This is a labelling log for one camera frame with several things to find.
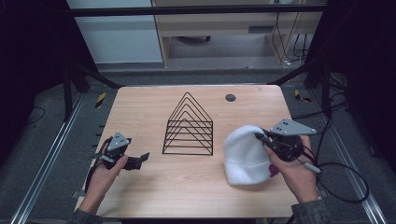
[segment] white knit beanie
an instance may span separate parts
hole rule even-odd
[[[260,184],[278,173],[254,133],[264,132],[260,127],[245,125],[224,141],[224,166],[231,185]]]

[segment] wooden table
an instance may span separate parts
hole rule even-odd
[[[167,121],[189,92],[213,120],[213,156],[163,154]],[[233,94],[236,100],[225,97]],[[150,153],[139,171],[121,171],[104,199],[102,217],[289,217],[297,203],[283,177],[230,186],[224,139],[254,124],[269,129],[290,117],[278,86],[124,87],[117,94],[99,146],[116,131],[131,137],[126,154]]]

